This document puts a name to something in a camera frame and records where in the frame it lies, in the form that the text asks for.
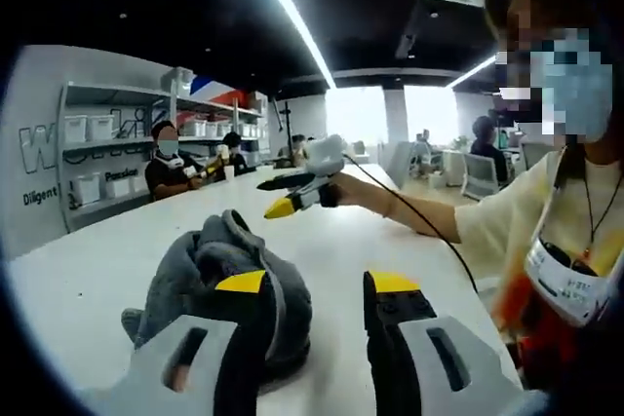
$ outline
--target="black ceiling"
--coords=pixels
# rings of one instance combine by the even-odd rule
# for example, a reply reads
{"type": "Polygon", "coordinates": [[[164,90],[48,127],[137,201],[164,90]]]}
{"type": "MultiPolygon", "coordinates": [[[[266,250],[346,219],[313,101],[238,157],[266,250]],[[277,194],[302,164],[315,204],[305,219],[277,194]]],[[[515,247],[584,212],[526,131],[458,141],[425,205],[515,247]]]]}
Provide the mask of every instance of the black ceiling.
{"type": "MultiPolygon", "coordinates": [[[[293,1],[331,71],[395,69],[338,79],[338,85],[443,85],[450,78],[403,76],[400,69],[465,71],[494,47],[483,13],[473,7],[432,0],[293,1]]],[[[83,46],[181,65],[234,87],[267,93],[288,88],[290,95],[302,94],[323,87],[318,80],[285,85],[290,78],[319,71],[277,0],[9,3],[15,4],[11,24],[25,43],[83,46]]]]}

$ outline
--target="cream shirt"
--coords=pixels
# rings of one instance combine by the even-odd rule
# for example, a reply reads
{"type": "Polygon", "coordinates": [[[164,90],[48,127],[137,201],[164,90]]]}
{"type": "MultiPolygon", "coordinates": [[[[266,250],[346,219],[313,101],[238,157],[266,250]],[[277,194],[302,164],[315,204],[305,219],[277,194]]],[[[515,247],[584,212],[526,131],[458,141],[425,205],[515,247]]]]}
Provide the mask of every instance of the cream shirt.
{"type": "MultiPolygon", "coordinates": [[[[500,193],[478,204],[459,207],[455,219],[467,252],[501,259],[505,275],[523,271],[530,238],[552,188],[553,170],[561,152],[551,152],[523,172],[500,193]]],[[[594,226],[602,218],[620,177],[619,163],[597,166],[585,163],[594,226]]],[[[591,224],[587,193],[582,179],[569,179],[546,220],[542,239],[581,258],[590,246],[591,224]]],[[[601,276],[608,274],[624,247],[624,181],[595,233],[589,264],[601,276]]]]}

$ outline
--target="ceiling light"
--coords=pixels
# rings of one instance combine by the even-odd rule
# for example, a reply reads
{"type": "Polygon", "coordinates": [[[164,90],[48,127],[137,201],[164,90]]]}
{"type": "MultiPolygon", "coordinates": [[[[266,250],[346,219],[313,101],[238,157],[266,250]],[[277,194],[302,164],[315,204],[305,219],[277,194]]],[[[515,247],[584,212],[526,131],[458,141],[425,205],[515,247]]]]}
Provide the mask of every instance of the ceiling light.
{"type": "Polygon", "coordinates": [[[321,70],[321,73],[323,74],[325,81],[328,82],[328,86],[331,89],[336,88],[335,81],[333,80],[332,74],[330,73],[330,70],[328,69],[328,66],[325,63],[325,60],[323,59],[323,56],[321,55],[321,51],[319,51],[319,47],[314,42],[314,39],[312,38],[312,34],[310,34],[310,30],[308,29],[307,25],[303,21],[303,18],[299,14],[299,11],[296,9],[296,5],[294,4],[293,0],[279,0],[279,1],[280,1],[280,4],[282,4],[282,7],[284,8],[288,16],[290,17],[292,23],[294,24],[294,27],[297,29],[297,31],[301,35],[301,39],[303,39],[303,42],[305,43],[308,50],[310,51],[310,54],[314,58],[314,61],[316,62],[319,69],[321,70]]]}
{"type": "Polygon", "coordinates": [[[481,62],[479,65],[477,65],[475,68],[473,68],[472,70],[464,73],[461,77],[459,77],[456,80],[453,80],[452,82],[450,82],[448,85],[445,86],[445,88],[447,89],[453,89],[455,88],[457,85],[459,85],[461,82],[463,82],[464,80],[469,79],[470,77],[472,77],[475,73],[477,73],[480,70],[483,70],[484,68],[486,68],[488,65],[491,65],[494,63],[494,61],[496,60],[496,56],[492,56],[490,57],[488,60],[484,60],[483,62],[481,62]]]}

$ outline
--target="blue face mask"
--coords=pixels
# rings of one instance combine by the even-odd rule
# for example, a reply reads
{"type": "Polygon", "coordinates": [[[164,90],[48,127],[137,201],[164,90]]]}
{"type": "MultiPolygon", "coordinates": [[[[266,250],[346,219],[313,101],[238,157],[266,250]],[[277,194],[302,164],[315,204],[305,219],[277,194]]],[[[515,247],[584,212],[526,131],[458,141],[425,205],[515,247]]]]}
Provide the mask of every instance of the blue face mask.
{"type": "Polygon", "coordinates": [[[613,105],[612,65],[590,51],[588,34],[569,29],[530,53],[530,85],[542,92],[542,114],[568,135],[603,137],[613,105]]]}
{"type": "Polygon", "coordinates": [[[177,140],[158,140],[158,149],[165,156],[177,153],[177,140]]]}

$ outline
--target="gray cloth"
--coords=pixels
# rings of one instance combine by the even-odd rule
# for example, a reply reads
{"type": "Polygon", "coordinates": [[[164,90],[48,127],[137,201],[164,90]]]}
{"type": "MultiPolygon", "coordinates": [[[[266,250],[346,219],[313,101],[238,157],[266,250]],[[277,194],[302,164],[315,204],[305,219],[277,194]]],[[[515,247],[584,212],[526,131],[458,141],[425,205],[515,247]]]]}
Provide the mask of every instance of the gray cloth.
{"type": "Polygon", "coordinates": [[[307,356],[312,305],[305,282],[292,263],[266,249],[264,239],[252,234],[234,210],[210,216],[201,231],[175,240],[152,279],[144,311],[126,309],[122,313],[122,325],[135,348],[181,315],[209,318],[215,308],[227,308],[227,304],[211,301],[216,285],[230,276],[263,269],[257,260],[259,249],[279,281],[286,304],[279,344],[267,364],[307,356]]]}

